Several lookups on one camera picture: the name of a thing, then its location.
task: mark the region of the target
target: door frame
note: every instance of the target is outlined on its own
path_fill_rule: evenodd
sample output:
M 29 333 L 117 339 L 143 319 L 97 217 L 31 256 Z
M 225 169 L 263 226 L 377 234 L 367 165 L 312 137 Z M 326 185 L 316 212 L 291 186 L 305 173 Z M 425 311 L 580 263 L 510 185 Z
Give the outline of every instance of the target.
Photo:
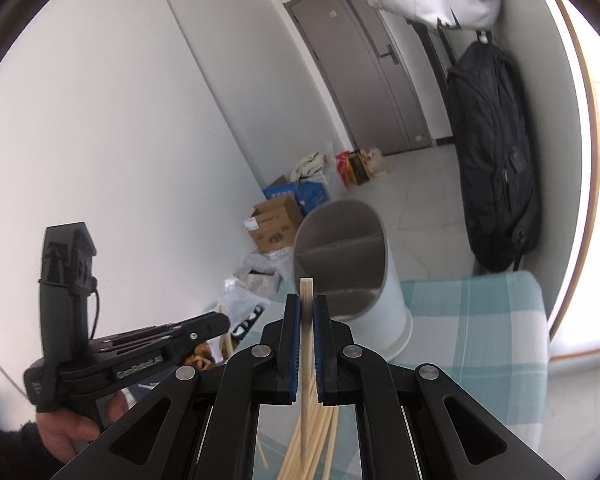
M 315 53 L 314 48 L 312 47 L 311 43 L 309 42 L 309 39 L 307 38 L 306 34 L 304 33 L 304 30 L 302 30 L 302 27 L 300 25 L 300 23 L 298 22 L 298 19 L 296 18 L 296 16 L 293 13 L 293 10 L 291 9 L 292 6 L 294 6 L 295 4 L 301 2 L 302 0 L 289 0 L 287 3 L 283 4 L 286 12 L 289 13 L 289 16 L 291 17 L 292 21 L 296 24 L 296 28 L 298 29 L 298 32 L 300 33 L 300 36 L 302 37 L 302 40 L 304 41 L 307 49 L 309 50 L 309 52 L 311 53 L 311 57 L 314 60 L 315 65 L 318 68 L 318 71 L 320 72 L 320 75 L 322 76 L 322 79 L 324 81 L 325 86 L 327 87 L 327 89 L 329 90 L 329 93 L 331 94 L 331 98 L 333 99 L 333 103 L 335 104 L 335 107 L 338 111 L 338 114 L 340 115 L 340 119 L 342 120 L 342 123 L 344 124 L 344 127 L 347 131 L 347 135 L 349 136 L 349 140 L 351 142 L 351 144 L 356 148 L 359 149 L 356 140 L 354 139 L 353 135 L 351 135 L 351 129 L 349 127 L 349 124 L 347 123 L 347 118 L 345 117 L 341 107 L 340 107 L 340 103 L 338 102 L 338 98 L 335 94 L 335 92 L 333 91 L 333 88 L 331 87 L 331 83 L 329 82 L 329 79 L 327 78 L 324 69 L 322 68 L 322 64 L 320 63 L 320 59 L 318 58 L 317 54 Z M 422 120 L 422 123 L 424 124 L 424 129 L 425 129 L 425 134 L 427 136 L 427 139 L 429 139 L 429 142 L 427 143 L 427 146 L 423 146 L 421 148 L 411 148 L 407 151 L 415 151 L 415 150 L 422 150 L 425 148 L 430 148 L 436 145 L 436 143 L 433 141 L 433 138 L 431 137 L 430 131 L 429 131 L 429 124 L 427 123 L 427 118 L 425 117 L 423 111 L 422 111 L 422 105 L 420 104 L 420 97 L 418 96 L 418 93 L 416 92 L 415 86 L 413 85 L 413 80 L 411 79 L 411 74 L 409 74 L 409 71 L 407 70 L 406 64 L 404 62 L 404 58 L 402 57 L 402 52 L 400 51 L 400 49 L 397 47 L 397 45 L 395 44 L 395 40 L 394 40 L 394 36 L 391 33 L 391 30 L 389 30 L 389 28 L 386 25 L 386 22 L 384 20 L 384 17 L 382 16 L 382 14 L 380 14 L 380 12 L 377 13 L 378 14 L 378 18 L 380 19 L 380 22 L 382 23 L 382 26 L 384 27 L 384 30 L 386 31 L 387 35 L 389 36 L 389 40 L 391 41 L 392 47 L 394 48 L 395 53 L 398 55 L 398 58 L 400 59 L 400 65 L 402 67 L 402 70 L 404 72 L 404 75 L 407 78 L 407 82 L 409 83 L 409 86 L 411 87 L 411 91 L 413 92 L 414 98 L 415 98 L 415 102 L 416 102 L 416 107 L 418 109 L 418 112 L 420 113 L 420 118 Z
M 433 40 L 431 39 L 429 29 L 423 23 L 407 20 L 406 18 L 405 20 L 411 27 L 413 27 L 413 30 L 416 31 L 416 34 L 420 38 L 420 42 L 422 43 L 424 51 L 427 54 L 427 59 L 429 59 L 431 69 L 436 77 L 436 82 L 438 83 L 440 94 L 442 95 L 442 101 L 445 104 L 446 114 L 448 117 L 450 117 L 449 92 L 446 83 L 446 72 L 442 67 L 442 62 L 440 61 L 438 51 L 433 45 Z M 448 37 L 441 28 L 438 30 L 438 33 L 440 35 L 440 39 L 442 40 L 443 46 L 445 47 L 446 55 L 448 56 L 451 65 L 454 66 L 456 64 L 456 55 L 451 49 Z

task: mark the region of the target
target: blue plaid cloth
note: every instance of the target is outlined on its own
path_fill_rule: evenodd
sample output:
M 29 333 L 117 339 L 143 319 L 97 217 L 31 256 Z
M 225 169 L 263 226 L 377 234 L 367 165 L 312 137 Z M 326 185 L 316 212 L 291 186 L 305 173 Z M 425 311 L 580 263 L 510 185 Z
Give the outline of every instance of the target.
M 413 334 L 392 362 L 415 368 L 437 364 L 529 447 L 542 431 L 548 365 L 548 325 L 538 282 L 526 271 L 449 281 L 402 282 Z M 283 286 L 283 300 L 292 286 Z M 240 345 L 260 340 L 272 306 Z M 275 479 L 296 420 L 297 406 L 263 406 L 258 428 L 269 468 L 256 456 L 253 477 Z M 321 465 L 316 473 L 322 477 Z M 331 479 L 359 479 L 360 456 L 352 406 L 340 409 Z

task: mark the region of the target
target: cardboard box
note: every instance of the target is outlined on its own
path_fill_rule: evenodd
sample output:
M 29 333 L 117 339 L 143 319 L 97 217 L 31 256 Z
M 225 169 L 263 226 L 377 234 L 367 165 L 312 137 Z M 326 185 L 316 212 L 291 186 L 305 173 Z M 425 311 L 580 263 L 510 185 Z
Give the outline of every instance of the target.
M 293 193 L 296 197 L 296 202 L 300 206 L 300 212 L 303 215 L 309 214 L 320 204 L 329 201 L 329 197 L 324 190 L 324 186 L 320 182 L 301 182 L 299 185 L 295 182 L 286 184 L 277 184 L 282 178 L 279 178 L 271 186 L 264 189 L 262 192 L 267 198 L 274 198 L 286 193 Z
M 271 183 L 271 185 L 272 186 L 279 186 L 280 184 L 286 184 L 287 182 L 289 182 L 289 181 L 286 179 L 286 176 L 282 175 L 282 176 L 279 176 L 276 180 L 274 180 Z
M 302 213 L 291 193 L 259 203 L 244 221 L 251 238 L 263 253 L 291 247 L 302 222 Z

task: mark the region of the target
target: person's hand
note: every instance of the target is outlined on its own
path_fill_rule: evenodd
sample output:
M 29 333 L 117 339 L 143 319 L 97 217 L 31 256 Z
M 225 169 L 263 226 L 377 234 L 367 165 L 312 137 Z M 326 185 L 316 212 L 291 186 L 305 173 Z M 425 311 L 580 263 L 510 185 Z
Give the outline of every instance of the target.
M 128 409 L 125 396 L 118 392 L 107 405 L 107 416 L 109 420 L 116 422 Z M 36 421 L 42 444 L 65 464 L 76 455 L 72 440 L 92 441 L 100 436 L 100 430 L 95 422 L 66 408 L 49 413 L 37 413 Z

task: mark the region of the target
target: plastic bag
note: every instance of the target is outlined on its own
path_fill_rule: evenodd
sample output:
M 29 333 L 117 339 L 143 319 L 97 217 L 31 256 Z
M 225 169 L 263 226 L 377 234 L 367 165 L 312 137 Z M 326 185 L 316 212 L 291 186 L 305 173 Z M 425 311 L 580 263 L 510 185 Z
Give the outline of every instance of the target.
M 280 287 L 280 275 L 277 272 L 258 274 L 251 272 L 251 269 L 245 269 L 243 272 L 238 273 L 236 277 L 248 291 L 261 298 L 273 297 Z
M 391 171 L 391 165 L 384 156 L 382 156 L 382 153 L 378 148 L 362 150 L 361 153 L 365 158 L 366 170 L 372 176 L 384 175 Z
M 346 197 L 347 186 L 344 185 L 341 176 L 338 173 L 336 160 L 333 156 L 325 158 L 325 165 L 319 171 L 316 171 L 307 180 L 309 182 L 318 182 L 322 184 L 327 192 L 329 200 L 339 200 Z
M 231 333 L 253 313 L 257 305 L 267 308 L 270 304 L 270 300 L 261 298 L 250 290 L 247 290 L 241 280 L 232 277 L 224 280 L 224 294 L 220 296 L 216 310 L 220 310 L 221 306 L 224 309 L 224 313 L 229 317 L 229 332 Z M 224 357 L 220 351 L 221 339 L 222 336 L 219 336 L 207 341 L 216 364 L 224 361 Z
M 291 280 L 294 274 L 294 248 L 284 247 L 270 253 L 247 254 L 244 266 L 263 274 L 277 272 L 283 280 Z

